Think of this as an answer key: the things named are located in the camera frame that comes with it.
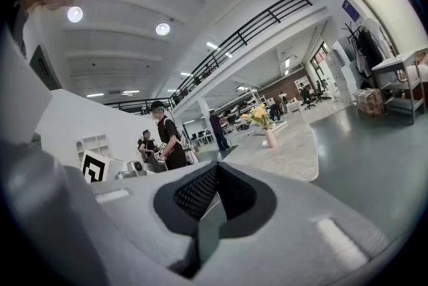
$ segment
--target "man in black shirt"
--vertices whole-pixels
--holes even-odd
[[[230,147],[227,144],[227,140],[223,135],[223,130],[221,129],[220,117],[214,114],[214,110],[211,110],[209,113],[209,121],[211,122],[211,127],[213,127],[214,135],[217,139],[220,150],[229,150]]]
[[[143,140],[138,140],[138,150],[141,152],[143,162],[147,163],[148,169],[154,173],[166,171],[166,168],[158,164],[154,157],[154,153],[159,151],[159,147],[153,139],[150,139],[150,132],[145,130],[142,136]]]
[[[159,136],[166,147],[159,156],[159,164],[167,164],[169,170],[185,167],[186,155],[179,143],[179,133],[174,122],[164,114],[165,107],[161,101],[154,101],[151,106],[153,117],[159,120]]]

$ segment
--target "yellow flowers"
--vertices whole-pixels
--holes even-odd
[[[271,127],[274,123],[266,114],[264,104],[260,104],[257,107],[251,109],[250,114],[242,114],[241,118],[263,127]]]

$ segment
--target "black metal railing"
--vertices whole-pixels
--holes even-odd
[[[170,98],[147,98],[145,100],[105,103],[104,105],[130,114],[147,115],[150,113],[150,107],[154,101],[161,101],[165,105],[166,109],[173,108]]]
[[[281,23],[285,17],[312,5],[308,0],[279,0],[260,14],[253,17],[235,33],[223,41],[211,52],[172,94],[172,105],[176,106],[185,96],[195,89],[206,77],[211,75],[222,63],[232,57],[243,46],[248,45],[254,37],[271,26]]]

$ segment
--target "pants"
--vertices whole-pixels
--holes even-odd
[[[153,154],[148,157],[146,162],[148,164],[148,169],[154,173],[161,173],[167,170],[165,166],[162,166],[158,163],[158,160],[156,160]]]
[[[275,121],[275,116],[278,119],[278,121],[281,120],[281,115],[279,112],[270,112],[270,119],[272,121]]]
[[[226,150],[227,148],[229,148],[229,145],[227,144],[227,140],[223,135],[223,132],[214,132],[214,135],[217,139],[217,143],[219,145],[220,150]]]
[[[176,168],[186,167],[187,166],[186,154],[182,149],[175,150],[171,155],[167,156],[166,164],[167,164],[168,170],[174,170]]]

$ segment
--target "brick wall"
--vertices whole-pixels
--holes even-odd
[[[309,75],[306,73],[306,70],[301,69],[300,71],[297,71],[296,73],[292,74],[290,77],[284,78],[283,80],[278,81],[274,85],[271,85],[270,87],[259,91],[259,95],[264,95],[266,99],[273,97],[275,102],[278,103],[280,101],[279,94],[281,93],[281,91],[283,91],[287,94],[288,99],[296,97],[299,100],[299,90],[297,89],[294,81],[304,76],[308,77],[310,85],[314,89],[312,81],[310,80]]]

